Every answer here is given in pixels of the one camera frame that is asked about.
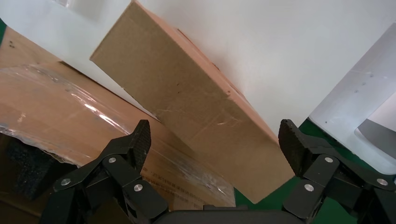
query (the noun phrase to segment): plastic wrap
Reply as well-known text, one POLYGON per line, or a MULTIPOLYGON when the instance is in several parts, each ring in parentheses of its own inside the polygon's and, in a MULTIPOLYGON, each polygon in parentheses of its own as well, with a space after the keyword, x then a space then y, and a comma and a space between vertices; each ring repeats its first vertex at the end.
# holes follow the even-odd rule
POLYGON ((60 64, 0 70, 0 132, 82 166, 109 140, 150 122, 152 147, 142 175, 172 209, 234 206, 233 187, 183 152, 190 150, 161 125, 94 81, 60 64))

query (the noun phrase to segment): green surface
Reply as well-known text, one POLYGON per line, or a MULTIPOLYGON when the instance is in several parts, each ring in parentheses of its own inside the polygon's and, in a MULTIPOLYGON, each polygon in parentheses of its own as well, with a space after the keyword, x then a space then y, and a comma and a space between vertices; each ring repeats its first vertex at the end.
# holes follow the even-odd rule
POLYGON ((4 32, 6 31, 6 24, 0 19, 0 44, 3 41, 4 32))
MULTIPOLYGON (((339 143, 327 136, 320 128, 314 125, 309 120, 306 120, 299 128, 307 135, 317 136, 326 139, 342 156, 349 159, 363 167, 372 169, 368 164, 352 154, 349 150, 343 148, 339 143)), ((264 198, 257 204, 252 204, 246 199, 243 194, 235 189, 235 202, 237 205, 247 204, 249 209, 253 210, 280 210, 282 203, 289 195, 294 186, 300 179, 293 177, 283 186, 278 188, 272 194, 264 198)), ((314 220, 314 224, 355 224, 356 218, 351 217, 335 200, 330 198, 325 199, 322 208, 314 220)))

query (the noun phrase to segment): white backdrop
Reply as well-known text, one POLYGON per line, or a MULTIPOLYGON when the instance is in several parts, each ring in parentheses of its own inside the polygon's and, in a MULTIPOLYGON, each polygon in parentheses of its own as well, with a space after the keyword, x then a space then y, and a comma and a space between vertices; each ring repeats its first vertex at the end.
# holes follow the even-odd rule
MULTIPOLYGON (((3 21, 130 103, 89 56, 129 0, 0 0, 3 21)), ((181 29, 270 128, 300 125, 396 20, 394 0, 141 0, 181 29)))

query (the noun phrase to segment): green mat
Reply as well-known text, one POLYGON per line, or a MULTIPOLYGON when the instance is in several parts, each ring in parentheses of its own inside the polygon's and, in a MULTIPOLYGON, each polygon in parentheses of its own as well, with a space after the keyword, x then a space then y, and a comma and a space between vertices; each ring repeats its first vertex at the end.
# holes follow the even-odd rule
POLYGON ((4 32, 6 31, 6 24, 0 19, 0 44, 3 41, 4 32))
MULTIPOLYGON (((335 142, 332 138, 328 137, 320 128, 314 125, 309 120, 306 120, 299 128, 304 134, 317 136, 326 139, 342 156, 345 158, 369 169, 371 168, 367 163, 359 159, 356 155, 352 154, 349 150, 343 148, 339 143, 335 142)), ((300 179, 293 177, 286 182, 279 189, 264 198, 257 204, 252 204, 246 199, 243 194, 235 189, 235 201, 237 205, 247 204, 249 209, 253 210, 280 210, 282 203, 289 195, 294 186, 300 179)), ((321 210, 315 218, 314 224, 355 224, 356 218, 351 217, 336 201, 327 198, 323 203, 321 210)))

